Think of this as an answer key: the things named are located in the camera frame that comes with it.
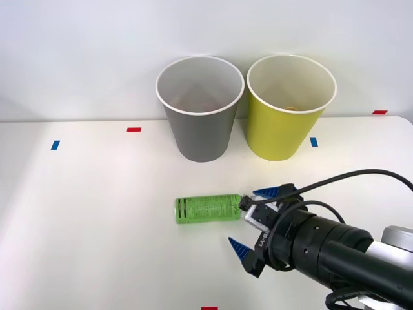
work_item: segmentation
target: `white table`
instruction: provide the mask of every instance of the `white table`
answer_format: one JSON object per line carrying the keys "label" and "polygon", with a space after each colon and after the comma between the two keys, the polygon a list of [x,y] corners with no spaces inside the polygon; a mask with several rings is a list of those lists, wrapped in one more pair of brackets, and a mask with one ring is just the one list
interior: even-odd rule
{"label": "white table", "polygon": [[[329,290],[297,271],[244,272],[227,238],[253,247],[257,230],[241,220],[176,225],[174,199],[302,187],[365,168],[413,180],[413,126],[397,117],[323,118],[309,135],[319,147],[307,138],[280,162],[255,156],[244,126],[236,121],[221,158],[194,163],[166,121],[0,123],[0,309],[324,309]],[[413,194],[386,176],[304,197],[331,204],[378,240],[388,225],[412,227]]]}

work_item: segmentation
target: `red tape marker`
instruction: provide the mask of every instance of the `red tape marker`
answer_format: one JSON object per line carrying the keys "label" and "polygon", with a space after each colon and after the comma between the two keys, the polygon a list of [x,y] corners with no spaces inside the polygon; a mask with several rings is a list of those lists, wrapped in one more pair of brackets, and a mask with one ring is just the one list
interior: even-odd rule
{"label": "red tape marker", "polygon": [[374,115],[385,115],[387,110],[375,110],[372,114]]}
{"label": "red tape marker", "polygon": [[141,132],[141,127],[128,127],[126,132]]}

